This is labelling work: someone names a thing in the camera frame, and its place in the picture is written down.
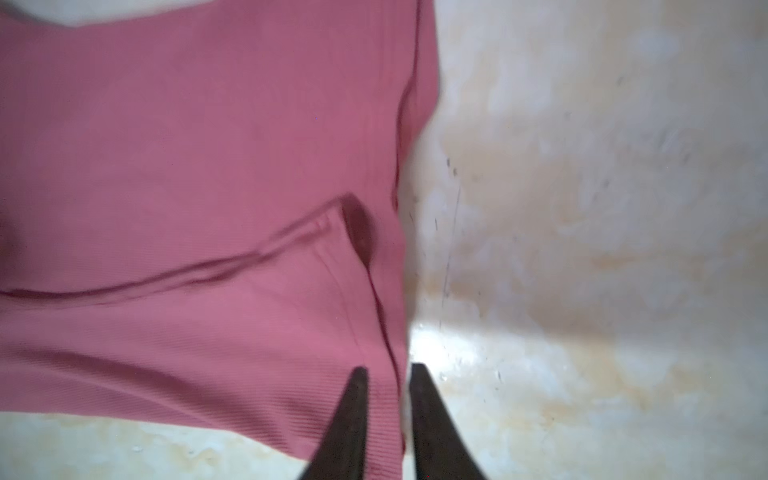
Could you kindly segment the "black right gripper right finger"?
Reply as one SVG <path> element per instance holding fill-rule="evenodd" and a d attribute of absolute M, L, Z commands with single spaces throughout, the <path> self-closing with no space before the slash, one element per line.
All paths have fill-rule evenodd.
<path fill-rule="evenodd" d="M 411 366 L 409 394 L 416 478 L 485 480 L 423 363 Z"/>

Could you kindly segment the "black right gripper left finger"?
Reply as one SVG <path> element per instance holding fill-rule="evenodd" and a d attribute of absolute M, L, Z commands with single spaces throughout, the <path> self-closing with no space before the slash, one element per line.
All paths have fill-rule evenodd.
<path fill-rule="evenodd" d="M 368 426 L 368 371 L 354 368 L 333 418 L 300 480 L 363 480 Z"/>

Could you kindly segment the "maroon tank top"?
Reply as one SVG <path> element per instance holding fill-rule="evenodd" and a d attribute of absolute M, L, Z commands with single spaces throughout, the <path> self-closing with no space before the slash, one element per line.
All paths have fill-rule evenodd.
<path fill-rule="evenodd" d="M 233 431 L 302 459 L 351 371 L 402 474 L 401 164 L 429 1 L 1 18 L 1 407 Z"/>

